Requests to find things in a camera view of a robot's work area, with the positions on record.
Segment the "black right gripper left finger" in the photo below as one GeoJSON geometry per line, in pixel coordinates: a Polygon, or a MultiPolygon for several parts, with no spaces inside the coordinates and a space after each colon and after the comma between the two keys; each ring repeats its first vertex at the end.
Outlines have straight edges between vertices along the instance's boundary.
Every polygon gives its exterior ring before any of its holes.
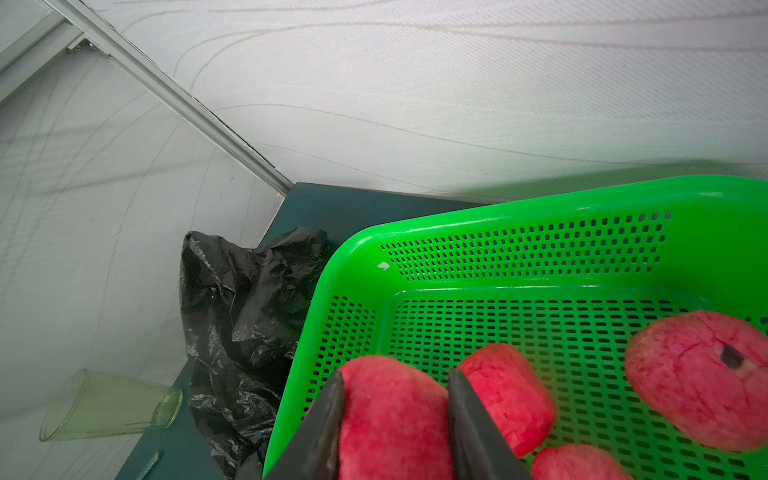
{"type": "Polygon", "coordinates": [[[336,480],[339,444],[345,414],[343,375],[336,370],[307,412],[302,424],[266,480],[336,480]]]}

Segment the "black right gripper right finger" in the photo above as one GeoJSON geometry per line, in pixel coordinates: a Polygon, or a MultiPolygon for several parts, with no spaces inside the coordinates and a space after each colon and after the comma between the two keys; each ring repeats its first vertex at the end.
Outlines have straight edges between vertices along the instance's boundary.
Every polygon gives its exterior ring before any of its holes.
{"type": "Polygon", "coordinates": [[[456,480],[533,480],[458,368],[448,375],[448,426],[456,480]]]}

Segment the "black plastic bag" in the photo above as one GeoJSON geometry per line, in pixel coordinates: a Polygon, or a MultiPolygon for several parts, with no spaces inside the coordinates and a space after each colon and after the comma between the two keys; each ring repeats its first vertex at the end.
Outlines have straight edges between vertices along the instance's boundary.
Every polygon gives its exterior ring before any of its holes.
{"type": "Polygon", "coordinates": [[[198,231],[183,241],[180,312],[192,362],[189,409],[227,479],[259,479],[319,277],[325,231],[258,248],[198,231]]]}

